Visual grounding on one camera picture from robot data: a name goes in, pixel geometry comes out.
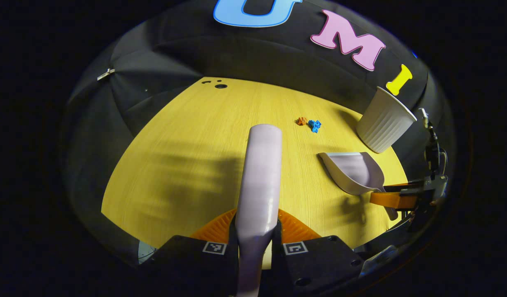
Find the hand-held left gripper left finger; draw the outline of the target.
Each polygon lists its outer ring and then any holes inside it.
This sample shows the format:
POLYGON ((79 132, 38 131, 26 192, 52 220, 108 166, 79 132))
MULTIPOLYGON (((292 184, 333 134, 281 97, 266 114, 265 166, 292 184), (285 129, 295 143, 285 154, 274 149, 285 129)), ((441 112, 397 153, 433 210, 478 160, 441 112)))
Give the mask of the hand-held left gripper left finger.
POLYGON ((233 297, 239 246, 236 209, 217 216, 191 236, 174 235, 145 262, 152 289, 165 297, 233 297))

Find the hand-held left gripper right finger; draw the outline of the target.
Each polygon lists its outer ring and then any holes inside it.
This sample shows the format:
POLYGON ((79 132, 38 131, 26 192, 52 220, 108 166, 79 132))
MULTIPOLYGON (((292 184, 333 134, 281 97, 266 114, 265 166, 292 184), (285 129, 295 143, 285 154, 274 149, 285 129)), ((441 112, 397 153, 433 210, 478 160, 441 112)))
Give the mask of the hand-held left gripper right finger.
POLYGON ((357 279, 364 260, 338 236, 322 237, 279 210, 272 237, 272 273, 278 297, 312 297, 357 279))

